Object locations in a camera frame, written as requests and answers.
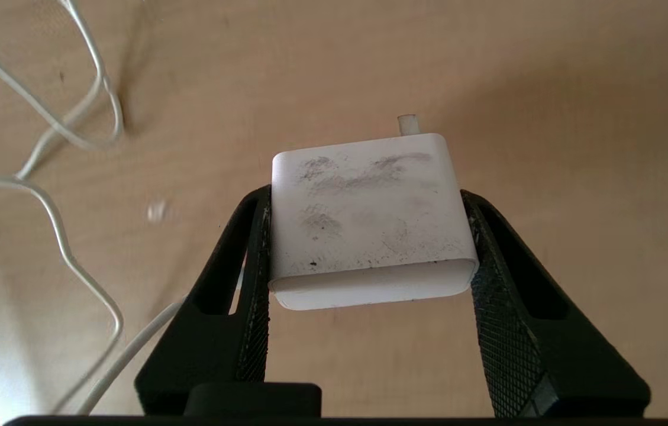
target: wood grain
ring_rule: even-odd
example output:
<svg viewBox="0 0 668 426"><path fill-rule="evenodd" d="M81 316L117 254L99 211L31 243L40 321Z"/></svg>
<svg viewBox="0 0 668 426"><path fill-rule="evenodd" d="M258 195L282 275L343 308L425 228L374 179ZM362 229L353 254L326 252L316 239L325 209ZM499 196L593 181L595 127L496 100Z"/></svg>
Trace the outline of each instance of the wood grain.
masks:
<svg viewBox="0 0 668 426"><path fill-rule="evenodd" d="M185 293L275 153L445 136L487 197L668 416L668 2L80 2L125 111L116 148L64 146L33 181L126 339ZM65 111L93 68L63 9L0 2L0 61ZM109 129L104 103L83 127ZM0 81L0 173L45 127ZM165 199L163 221L147 206ZM313 381L325 415L491 415L468 293L288 312L269 380ZM32 199L0 191L0 421L47 410L109 318L60 261ZM137 357L98 413L139 412Z"/></svg>

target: dark stain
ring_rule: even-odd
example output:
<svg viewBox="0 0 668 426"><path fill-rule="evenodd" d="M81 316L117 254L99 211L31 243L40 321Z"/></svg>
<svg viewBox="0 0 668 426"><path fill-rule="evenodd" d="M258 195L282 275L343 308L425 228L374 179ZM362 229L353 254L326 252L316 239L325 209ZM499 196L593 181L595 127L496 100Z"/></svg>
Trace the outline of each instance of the dark stain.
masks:
<svg viewBox="0 0 668 426"><path fill-rule="evenodd" d="M329 157L315 157L302 165L302 173L299 175L299 181L312 180L323 174L326 170L336 168L337 165Z"/></svg>
<svg viewBox="0 0 668 426"><path fill-rule="evenodd" d="M370 167L361 173L360 176L350 178L331 176L323 178L313 184L312 192L342 192L349 191L350 189L390 186L401 181L402 173L406 170L405 166L401 163L407 161L430 162L431 156L426 153L408 153L401 154L400 156L383 157L375 162L371 162Z"/></svg>
<svg viewBox="0 0 668 426"><path fill-rule="evenodd" d="M314 240L317 240L317 237L339 237L342 230L340 221L317 211L315 206L306 209L301 225Z"/></svg>
<svg viewBox="0 0 668 426"><path fill-rule="evenodd" d="M307 207L302 211L305 215L312 215L312 213L320 213L321 211L325 211L326 206L317 202L315 204L309 204Z"/></svg>
<svg viewBox="0 0 668 426"><path fill-rule="evenodd" d="M401 161L401 160L414 160L417 162L430 162L431 161L431 156L426 153L408 153L408 154L401 154L400 156L388 156L388 157L383 157L379 161L373 162L373 167L379 168L379 169L385 169L387 167L391 167L392 165L396 164L396 162Z"/></svg>

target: black plastic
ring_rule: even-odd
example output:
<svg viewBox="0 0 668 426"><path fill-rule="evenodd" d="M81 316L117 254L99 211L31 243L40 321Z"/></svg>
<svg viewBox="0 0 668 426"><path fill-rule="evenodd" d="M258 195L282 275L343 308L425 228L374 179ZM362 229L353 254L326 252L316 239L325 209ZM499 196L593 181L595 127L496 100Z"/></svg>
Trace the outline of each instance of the black plastic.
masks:
<svg viewBox="0 0 668 426"><path fill-rule="evenodd" d="M668 424L639 418L650 399L647 384L557 286L499 211L466 191L463 201L480 260L472 281L478 343L497 419L317 418L317 386L262 383L268 348L270 193L270 186L264 186L239 204L185 304L137 375L147 416L34 416L9 424ZM228 315L245 251L240 299L236 313ZM559 418L514 418L521 416Z"/></svg>
<svg viewBox="0 0 668 426"><path fill-rule="evenodd" d="M222 418L321 416L321 388L311 383L202 383L184 415Z"/></svg>
<svg viewBox="0 0 668 426"><path fill-rule="evenodd" d="M463 191L473 303L496 417L642 416L650 388L487 200Z"/></svg>
<svg viewBox="0 0 668 426"><path fill-rule="evenodd" d="M270 186L250 192L226 224L179 313L134 386L147 415L182 415L194 386L262 382L268 351ZM229 315L247 253L236 312Z"/></svg>

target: white plastic casing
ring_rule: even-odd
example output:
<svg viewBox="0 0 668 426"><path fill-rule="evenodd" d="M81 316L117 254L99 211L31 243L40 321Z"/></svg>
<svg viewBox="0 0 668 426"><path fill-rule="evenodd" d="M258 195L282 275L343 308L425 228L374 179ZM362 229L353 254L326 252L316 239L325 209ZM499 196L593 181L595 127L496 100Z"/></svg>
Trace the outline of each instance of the white plastic casing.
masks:
<svg viewBox="0 0 668 426"><path fill-rule="evenodd" d="M295 310L452 296L477 255L441 135L273 159L269 288Z"/></svg>

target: tangled white wire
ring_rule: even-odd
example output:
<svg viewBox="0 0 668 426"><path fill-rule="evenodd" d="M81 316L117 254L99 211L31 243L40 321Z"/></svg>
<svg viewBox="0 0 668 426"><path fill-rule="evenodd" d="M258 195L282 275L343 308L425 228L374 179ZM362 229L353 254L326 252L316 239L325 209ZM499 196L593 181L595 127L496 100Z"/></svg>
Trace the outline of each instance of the tangled white wire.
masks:
<svg viewBox="0 0 668 426"><path fill-rule="evenodd" d="M49 216L50 222L52 223L55 237L57 238L57 245L58 248L60 248L60 254L63 257L63 261L66 263L68 268L74 272L76 277L78 277L79 280L81 280L90 289L90 291L95 294L96 297L98 297L99 301L101 301L109 310L110 315L112 316L112 320L114 321L114 326L112 327L112 334L110 335L109 342L107 343L103 353L99 355L99 358L86 370L84 375L82 375L82 377L80 377L79 380L77 380L76 383L74 383L74 385L60 398L57 404L55 404L52 409L53 414L59 413L63 407L68 404L69 400L71 400L72 397L74 397L74 395L80 390L80 388L82 388L82 386L84 386L89 381L92 375L96 373L99 367L102 366L104 361L106 361L109 357L110 353L112 353L112 350L115 348L118 340L120 340L123 332L123 315L121 314L118 305L115 304L115 300L113 300L112 297L107 294L105 289L102 288L102 286L99 285L95 279L91 277L91 275L77 263L76 259L74 259L73 254L71 253L71 248L68 245L68 240L66 239L63 222L60 220L60 214L58 213L55 205L52 203L52 199L50 199L47 192L42 191L42 189L40 189L38 186L25 180L33 171L34 167L36 167L36 164L41 159L42 154L50 145L50 143L56 140L55 137L57 137L58 134L65 137L66 140L73 143L74 145L79 146L79 148L101 149L113 143L121 134L122 130L121 105L118 102L118 97L115 94L114 88L112 88L112 84L109 81L109 77L105 71L101 56L99 56L99 51L96 48L95 40L93 40L91 37L86 22L84 22L84 19L76 10L76 5L74 5L72 0L58 0L58 2L61 3L64 8L66 8L66 10L71 15L71 18L74 20L74 22L76 22L76 26L79 27L80 33L82 33L82 37L84 38L84 41L89 48L89 53L91 54L92 60L95 62L95 81L91 85L84 98L80 100L80 102L74 106L71 111L69 111L69 113L66 114L66 116L61 120L58 119L52 112L50 112L47 107L45 107L44 104L42 104L42 102L37 99L36 96L31 94L31 92L25 86L23 86L23 84L20 84L20 82L15 80L15 78L10 75L9 72L0 66L0 78L5 83L7 83L8 86L15 89L15 91L18 92L18 94L20 94L23 99L25 99L26 102L31 105L31 107L36 109L36 111L47 121L47 123L50 124L50 128L41 135L21 170L16 173L14 177L0 177L0 188L16 189L17 191L28 192L31 194L31 196L36 197L36 199L42 203L42 206L44 206L44 209L47 211L47 215ZM86 116L91 103L96 99L99 94L99 89L101 88L104 88L109 96L110 104L112 105L112 112L114 113L115 124L114 129L112 129L109 137L105 138L105 140L93 143L85 140L84 137L81 137L70 127Z"/></svg>
<svg viewBox="0 0 668 426"><path fill-rule="evenodd" d="M105 372L103 377L95 383L95 386L93 386L92 390L87 395L87 399L82 402L76 414L88 415L92 411L95 405L99 402L99 399L102 398L107 389L110 388L110 385L112 385L115 378L121 374L126 366L128 366L131 359L139 353L142 347L152 339L152 336L154 336L158 330L163 328L163 326L166 325L177 312L179 312L179 308L182 307L183 302L184 299L168 305L155 317L155 319L152 320L152 322L147 324L147 326L144 327L133 340L131 340L131 343L128 343L128 346L126 346L121 355L115 359L115 362L107 372Z"/></svg>

